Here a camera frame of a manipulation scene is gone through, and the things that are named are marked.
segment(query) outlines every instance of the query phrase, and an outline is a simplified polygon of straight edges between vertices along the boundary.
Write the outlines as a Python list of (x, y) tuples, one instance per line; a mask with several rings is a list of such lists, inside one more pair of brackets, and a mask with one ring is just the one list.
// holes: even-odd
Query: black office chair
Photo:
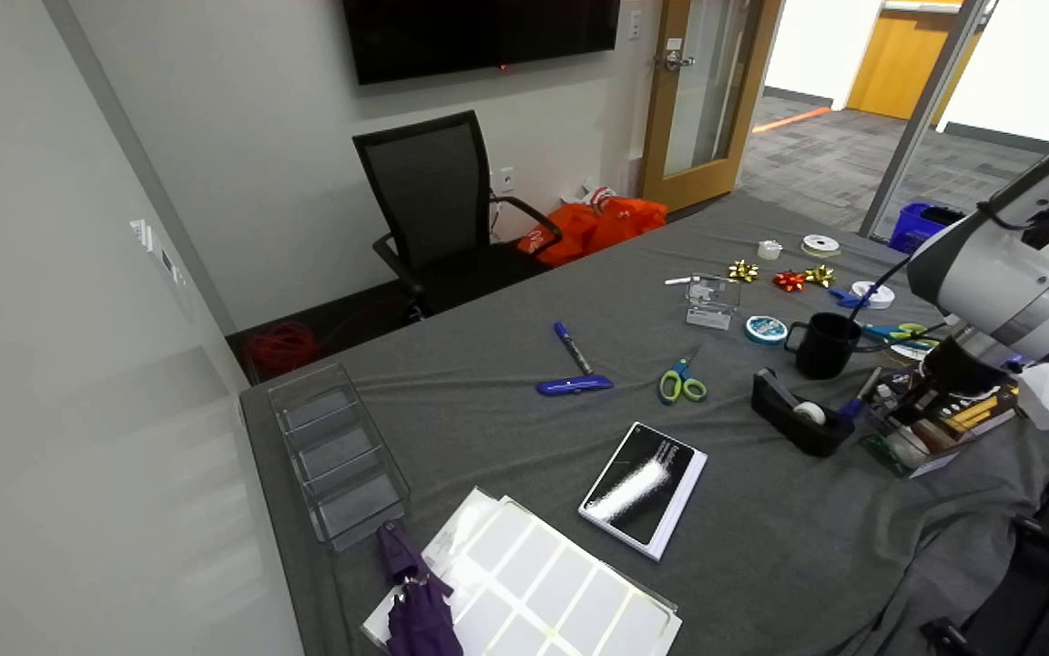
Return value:
[(390, 226), (373, 251), (411, 294), (411, 318), (543, 275), (513, 246), (489, 246), (491, 205), (520, 208), (548, 234), (547, 246), (562, 230), (515, 196), (491, 196), (475, 113), (358, 134), (352, 145)]

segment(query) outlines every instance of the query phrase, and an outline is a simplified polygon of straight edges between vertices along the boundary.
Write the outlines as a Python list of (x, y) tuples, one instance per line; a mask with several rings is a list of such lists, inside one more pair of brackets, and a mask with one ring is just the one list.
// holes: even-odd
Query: purple object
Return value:
[(401, 591), (390, 605), (390, 656), (463, 656), (446, 594), (451, 587), (434, 577), (422, 553), (402, 541), (401, 530), (384, 526), (379, 531), (379, 553), (390, 584)]

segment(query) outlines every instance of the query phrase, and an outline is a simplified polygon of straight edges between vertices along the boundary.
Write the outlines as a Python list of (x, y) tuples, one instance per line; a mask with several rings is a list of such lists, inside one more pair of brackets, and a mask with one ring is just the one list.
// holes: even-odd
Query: tape roll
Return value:
[(826, 234), (809, 234), (806, 236), (806, 256), (810, 259), (835, 259), (840, 251), (840, 241), (826, 236)]
[[(851, 294), (863, 299), (874, 288), (874, 280), (855, 280)], [(882, 285), (869, 299), (865, 310), (887, 310), (897, 302), (897, 292)]]
[(750, 314), (744, 333), (755, 341), (755, 344), (783, 344), (787, 341), (787, 325), (772, 314)]
[(778, 259), (783, 246), (778, 241), (761, 241), (758, 259)]

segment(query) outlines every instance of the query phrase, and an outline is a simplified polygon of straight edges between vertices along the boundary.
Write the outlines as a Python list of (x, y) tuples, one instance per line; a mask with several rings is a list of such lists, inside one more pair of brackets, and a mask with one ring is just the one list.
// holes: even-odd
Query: white wall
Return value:
[(787, 0), (768, 62), (768, 87), (818, 96), (840, 110), (851, 96), (876, 10), (882, 0)]
[(250, 330), (390, 280), (371, 256), (384, 223), (358, 130), (472, 107), (491, 169), (508, 166), (520, 196), (548, 208), (580, 181), (623, 186), (644, 130), (659, 0), (623, 0), (611, 54), (382, 87), (352, 84), (336, 0), (71, 0), (71, 10), (231, 330)]
[(299, 654), (231, 356), (129, 218), (162, 234), (42, 7), (0, 0), (0, 656)]
[(1049, 5), (999, 5), (942, 123), (1049, 144)]

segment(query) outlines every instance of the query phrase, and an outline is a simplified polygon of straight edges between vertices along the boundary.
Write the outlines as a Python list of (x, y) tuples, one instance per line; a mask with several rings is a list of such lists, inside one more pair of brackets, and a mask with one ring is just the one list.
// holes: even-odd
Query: blue container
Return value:
[(905, 205), (897, 218), (897, 230), (887, 236), (887, 249), (897, 251), (917, 251), (932, 234), (957, 223), (962, 211), (935, 208), (935, 205)]

